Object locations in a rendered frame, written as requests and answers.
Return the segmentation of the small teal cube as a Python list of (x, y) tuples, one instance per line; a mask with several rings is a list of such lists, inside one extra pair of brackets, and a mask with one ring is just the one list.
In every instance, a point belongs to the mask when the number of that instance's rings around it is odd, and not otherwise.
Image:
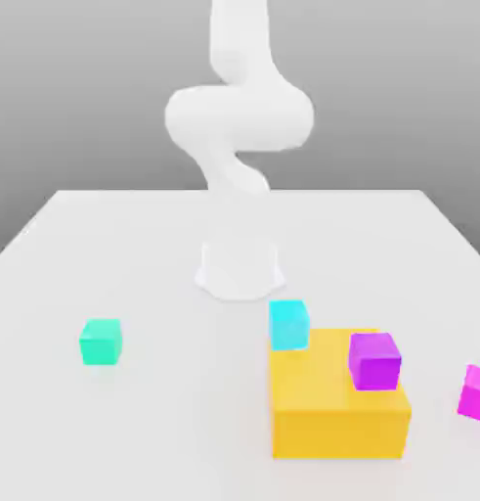
[(88, 320), (81, 332), (79, 345), (84, 365), (115, 365), (122, 351), (120, 321), (106, 318)]

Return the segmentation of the small magenta cube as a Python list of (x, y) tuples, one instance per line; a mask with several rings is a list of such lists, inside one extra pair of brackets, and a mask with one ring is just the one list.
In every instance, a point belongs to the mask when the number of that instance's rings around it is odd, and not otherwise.
[(480, 367), (469, 364), (458, 402), (460, 415), (480, 421)]

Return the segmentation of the small cyan cube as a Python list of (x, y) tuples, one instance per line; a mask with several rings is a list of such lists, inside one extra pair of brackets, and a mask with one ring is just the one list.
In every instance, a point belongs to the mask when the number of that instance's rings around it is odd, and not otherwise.
[(269, 303), (269, 335), (273, 351), (307, 349), (310, 317), (304, 301), (272, 300)]

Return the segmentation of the small purple cube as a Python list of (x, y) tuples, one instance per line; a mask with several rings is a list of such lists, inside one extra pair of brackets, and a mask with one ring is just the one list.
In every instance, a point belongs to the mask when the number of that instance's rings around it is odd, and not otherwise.
[(389, 333), (350, 336), (348, 367), (356, 390), (396, 390), (401, 364), (401, 353)]

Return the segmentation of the large yellow box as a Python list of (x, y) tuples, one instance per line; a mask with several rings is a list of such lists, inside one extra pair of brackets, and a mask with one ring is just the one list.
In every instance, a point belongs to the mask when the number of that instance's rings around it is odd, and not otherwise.
[(353, 329), (313, 329), (309, 347), (269, 352), (276, 459), (399, 459), (412, 406), (402, 387), (357, 390), (348, 367)]

